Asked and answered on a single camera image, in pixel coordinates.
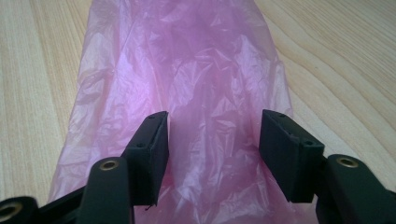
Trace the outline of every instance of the metal screw hole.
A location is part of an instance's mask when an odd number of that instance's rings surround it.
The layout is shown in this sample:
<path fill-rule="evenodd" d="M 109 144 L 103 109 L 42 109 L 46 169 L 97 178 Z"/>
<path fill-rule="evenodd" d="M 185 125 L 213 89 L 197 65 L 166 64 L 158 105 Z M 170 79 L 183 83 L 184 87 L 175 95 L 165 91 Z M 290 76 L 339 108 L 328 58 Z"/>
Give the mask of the metal screw hole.
<path fill-rule="evenodd" d="M 345 167 L 349 167 L 349 168 L 356 168 L 359 166 L 359 164 L 347 157 L 340 157 L 337 158 L 337 162 Z"/>
<path fill-rule="evenodd" d="M 7 221 L 15 217 L 21 210 L 23 206 L 21 203 L 7 203 L 0 207 L 0 222 Z"/>
<path fill-rule="evenodd" d="M 100 169 L 103 171 L 109 171 L 117 168 L 119 163 L 117 161 L 105 161 L 100 165 Z"/>

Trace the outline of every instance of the black bracket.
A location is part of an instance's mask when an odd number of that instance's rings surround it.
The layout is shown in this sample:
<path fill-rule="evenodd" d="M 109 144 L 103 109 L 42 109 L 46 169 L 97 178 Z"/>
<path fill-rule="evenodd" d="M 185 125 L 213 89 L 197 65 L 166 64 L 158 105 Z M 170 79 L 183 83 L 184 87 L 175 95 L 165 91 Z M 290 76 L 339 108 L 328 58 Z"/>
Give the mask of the black bracket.
<path fill-rule="evenodd" d="M 41 208 L 31 197 L 0 202 L 0 223 L 134 223 L 134 205 L 158 202 L 169 157 L 167 116 L 163 111 L 146 117 L 121 157 L 91 168 L 84 188 Z"/>
<path fill-rule="evenodd" d="M 294 120 L 262 111 L 260 153 L 289 202 L 318 196 L 319 223 L 396 223 L 394 193 L 360 160 L 323 157 L 324 145 Z"/>

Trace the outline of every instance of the black plastic jaw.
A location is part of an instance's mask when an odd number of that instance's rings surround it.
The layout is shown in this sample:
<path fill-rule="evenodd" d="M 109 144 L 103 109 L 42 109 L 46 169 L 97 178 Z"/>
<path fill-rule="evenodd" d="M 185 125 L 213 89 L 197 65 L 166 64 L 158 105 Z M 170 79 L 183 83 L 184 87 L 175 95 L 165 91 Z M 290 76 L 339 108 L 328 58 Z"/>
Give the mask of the black plastic jaw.
<path fill-rule="evenodd" d="M 163 111 L 146 117 L 121 155 L 128 161 L 133 205 L 158 202 L 169 157 L 167 116 Z"/>
<path fill-rule="evenodd" d="M 311 203 L 324 145 L 289 117 L 262 111 L 260 154 L 286 199 Z"/>

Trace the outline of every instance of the translucent plastic film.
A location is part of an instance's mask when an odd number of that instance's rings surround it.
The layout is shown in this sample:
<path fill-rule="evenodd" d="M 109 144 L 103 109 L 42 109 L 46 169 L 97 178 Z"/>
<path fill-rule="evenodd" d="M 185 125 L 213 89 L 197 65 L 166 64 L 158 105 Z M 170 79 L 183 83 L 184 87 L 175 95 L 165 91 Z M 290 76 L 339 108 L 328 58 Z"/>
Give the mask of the translucent plastic film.
<path fill-rule="evenodd" d="M 93 0 L 78 95 L 50 199 L 119 156 L 143 119 L 169 112 L 157 207 L 136 223 L 310 223 L 258 150 L 262 110 L 290 115 L 282 62 L 253 1 Z"/>

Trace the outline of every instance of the wooden table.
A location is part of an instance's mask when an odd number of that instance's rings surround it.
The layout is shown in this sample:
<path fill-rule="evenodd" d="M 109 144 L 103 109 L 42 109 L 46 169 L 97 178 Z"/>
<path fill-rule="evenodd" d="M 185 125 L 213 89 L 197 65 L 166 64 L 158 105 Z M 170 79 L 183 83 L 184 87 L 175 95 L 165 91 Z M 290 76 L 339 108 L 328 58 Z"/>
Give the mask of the wooden table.
<path fill-rule="evenodd" d="M 91 0 L 0 0 L 0 201 L 46 203 Z M 294 118 L 396 190 L 396 1 L 257 0 Z"/>

